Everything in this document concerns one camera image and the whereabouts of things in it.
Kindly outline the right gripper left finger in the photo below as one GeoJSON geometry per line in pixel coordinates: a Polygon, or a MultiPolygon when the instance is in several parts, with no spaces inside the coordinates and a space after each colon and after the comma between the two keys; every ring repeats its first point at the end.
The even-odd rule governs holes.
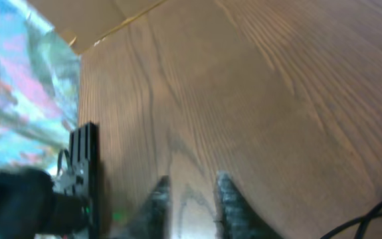
{"type": "Polygon", "coordinates": [[[162,176],[142,207],[124,227],[124,238],[164,239],[171,206],[170,179],[162,176]]]}

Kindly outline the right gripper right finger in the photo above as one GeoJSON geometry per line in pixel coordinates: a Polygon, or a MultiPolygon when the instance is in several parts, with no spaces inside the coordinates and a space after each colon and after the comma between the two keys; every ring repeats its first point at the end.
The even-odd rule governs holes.
{"type": "Polygon", "coordinates": [[[218,237],[224,239],[282,239],[253,210],[233,178],[220,171],[216,178],[218,237]]]}

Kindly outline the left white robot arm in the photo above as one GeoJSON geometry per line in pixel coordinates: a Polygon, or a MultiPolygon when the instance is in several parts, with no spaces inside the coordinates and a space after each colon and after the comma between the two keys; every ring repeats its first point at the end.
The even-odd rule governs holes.
{"type": "Polygon", "coordinates": [[[88,122],[58,153],[56,174],[35,167],[0,170],[0,238],[98,238],[98,126],[88,122]]]}

